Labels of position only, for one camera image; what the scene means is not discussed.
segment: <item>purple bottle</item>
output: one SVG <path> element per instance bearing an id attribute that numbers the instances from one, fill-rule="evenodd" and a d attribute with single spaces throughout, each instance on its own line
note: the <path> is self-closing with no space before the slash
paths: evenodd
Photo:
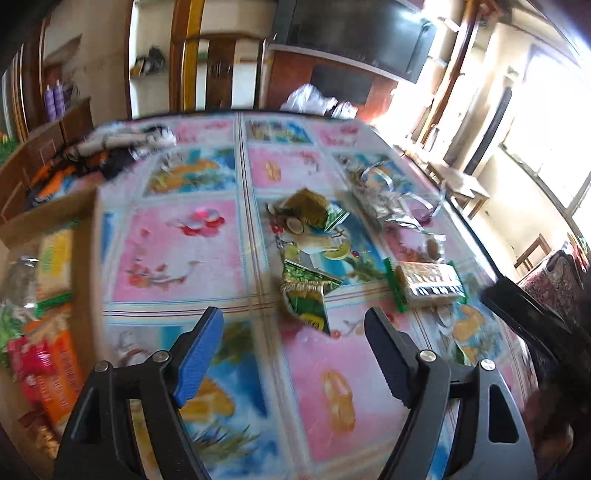
<path id="1" fill-rule="evenodd" d="M 53 122 L 57 118 L 56 103 L 53 99 L 53 90 L 47 85 L 47 90 L 43 92 L 43 100 L 45 101 L 45 111 L 47 112 L 47 119 Z"/>
<path id="2" fill-rule="evenodd" d="M 64 87 L 58 80 L 56 86 L 53 87 L 53 100 L 56 104 L 57 116 L 62 116 L 66 113 L 66 101 L 64 100 Z"/>

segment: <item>white plastic bag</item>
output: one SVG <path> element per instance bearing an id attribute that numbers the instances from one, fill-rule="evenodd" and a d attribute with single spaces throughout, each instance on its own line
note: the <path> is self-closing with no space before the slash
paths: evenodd
<path id="1" fill-rule="evenodd" d="M 318 88 L 310 83 L 306 83 L 291 92 L 286 103 L 281 105 L 280 110 L 324 115 L 327 110 L 330 110 L 337 103 L 338 100 L 335 97 L 326 98 L 320 93 Z"/>
<path id="2" fill-rule="evenodd" d="M 332 118 L 350 119 L 357 115 L 357 107 L 351 105 L 350 102 L 341 102 L 335 108 Z"/>

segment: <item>tablecloth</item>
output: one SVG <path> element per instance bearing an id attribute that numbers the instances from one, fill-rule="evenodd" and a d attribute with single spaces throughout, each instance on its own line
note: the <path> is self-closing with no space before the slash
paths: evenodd
<path id="1" fill-rule="evenodd" d="M 456 263 L 468 303 L 397 312 L 382 259 L 412 259 L 413 249 L 406 233 L 384 236 L 368 223 L 348 193 L 343 163 L 392 161 L 398 186 L 423 196 L 436 191 L 369 126 L 255 112 L 134 125 L 166 125 L 177 146 L 101 187 L 111 360 L 141 362 L 169 348 L 207 306 L 223 310 L 222 345 L 181 412 L 214 479 L 377 478 L 408 410 L 392 397 L 363 334 L 372 306 L 421 348 L 449 357 L 459 345 L 471 362 L 493 359 L 523 407 L 535 388 L 528 352 L 479 302 L 494 273 L 449 205 L 429 231 L 446 235 L 445 256 Z M 278 247 L 286 239 L 267 203 L 304 186 L 351 212 L 342 224 L 350 241 L 345 257 L 296 243 L 313 266 L 343 279 L 326 298 L 332 338 L 280 307 Z M 455 408 L 446 415 L 430 478 L 443 474 Z M 158 478 L 141 406 L 132 410 L 147 475 Z"/>

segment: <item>silver screw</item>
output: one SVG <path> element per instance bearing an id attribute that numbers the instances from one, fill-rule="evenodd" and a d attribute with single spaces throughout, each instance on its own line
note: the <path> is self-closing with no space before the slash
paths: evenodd
<path id="1" fill-rule="evenodd" d="M 487 372 L 492 372 L 496 368 L 495 363 L 492 360 L 489 360 L 488 358 L 482 360 L 480 362 L 480 366 Z"/>
<path id="2" fill-rule="evenodd" d="M 95 365 L 95 372 L 106 372 L 109 369 L 109 362 L 101 360 Z"/>
<path id="3" fill-rule="evenodd" d="M 423 360 L 424 362 L 434 362 L 435 359 L 437 358 L 437 355 L 435 355 L 435 352 L 432 352 L 431 350 L 423 350 L 418 355 L 419 355 L 419 357 L 421 357 L 421 360 Z"/>
<path id="4" fill-rule="evenodd" d="M 158 364 L 165 362 L 170 358 L 170 354 L 166 350 L 158 350 L 154 355 L 152 355 L 152 360 Z"/>

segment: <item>television screen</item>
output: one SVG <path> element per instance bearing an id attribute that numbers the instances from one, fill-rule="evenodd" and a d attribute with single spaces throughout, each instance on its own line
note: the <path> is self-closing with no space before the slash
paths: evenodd
<path id="1" fill-rule="evenodd" d="M 436 26 L 395 0 L 297 0 L 287 45 L 357 60 L 416 82 Z"/>

